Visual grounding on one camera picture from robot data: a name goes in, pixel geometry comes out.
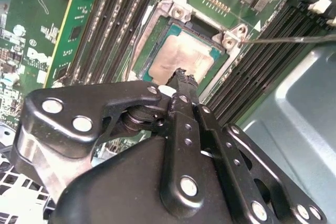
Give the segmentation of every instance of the silver rivet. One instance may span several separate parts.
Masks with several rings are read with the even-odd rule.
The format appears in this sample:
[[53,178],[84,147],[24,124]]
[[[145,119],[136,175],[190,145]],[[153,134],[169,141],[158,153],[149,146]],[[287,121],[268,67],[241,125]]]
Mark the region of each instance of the silver rivet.
[[180,182],[182,191],[188,196],[195,196],[197,194],[197,186],[196,183],[188,177],[181,178]]
[[190,145],[193,143],[193,141],[191,141],[189,138],[186,138],[186,139],[184,140],[184,143],[185,143],[186,145],[190,146]]
[[302,205],[297,206],[299,214],[306,220],[309,220],[309,213],[307,212],[306,208]]
[[153,93],[153,94],[157,94],[157,90],[156,90],[155,87],[150,86],[150,87],[148,87],[147,89],[148,89],[149,92],[151,92],[151,93]]
[[188,124],[188,123],[186,123],[186,124],[184,125],[184,127],[185,127],[187,130],[189,130],[189,131],[191,131],[191,129],[192,129],[191,125]]
[[92,122],[85,116],[78,116],[72,121],[72,125],[78,131],[87,132],[92,129]]
[[188,102],[188,98],[185,96],[185,95],[181,95],[181,96],[179,96],[180,97],[180,99],[182,100],[182,101],[184,101],[184,102]]
[[204,110],[205,113],[210,113],[211,112],[210,109],[208,109],[206,106],[203,106],[203,110]]
[[231,129],[234,133],[239,134],[239,129],[237,129],[237,127],[231,126]]
[[267,213],[266,210],[264,209],[264,207],[256,202],[253,201],[252,202],[252,210],[254,212],[254,214],[258,217],[259,220],[265,221],[267,220]]
[[311,211],[311,213],[318,218],[319,220],[322,220],[322,217],[320,215],[320,213],[316,210],[315,207],[309,207],[309,210]]
[[48,113],[56,114],[62,111],[63,105],[59,101],[50,99],[42,103],[42,109]]
[[236,166],[240,166],[240,161],[237,159],[234,159],[233,162],[235,163]]

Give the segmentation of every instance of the black plastic bracket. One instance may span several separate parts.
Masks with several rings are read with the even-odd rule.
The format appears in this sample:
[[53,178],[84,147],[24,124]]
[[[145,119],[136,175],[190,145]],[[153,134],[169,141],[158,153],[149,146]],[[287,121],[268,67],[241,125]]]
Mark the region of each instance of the black plastic bracket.
[[[98,138],[110,135],[109,130],[125,109],[156,105],[161,98],[157,86],[144,81],[36,90],[25,99],[22,127],[62,155],[81,158],[90,155]],[[60,103],[61,111],[45,111],[43,103],[48,100]],[[76,129],[73,122],[79,117],[89,120],[92,127],[87,131]],[[110,121],[102,132],[104,118]]]
[[[229,124],[222,131],[206,106],[195,110],[202,148],[213,154],[236,223],[326,223],[322,210],[241,129]],[[301,206],[313,207],[321,220],[300,213]]]

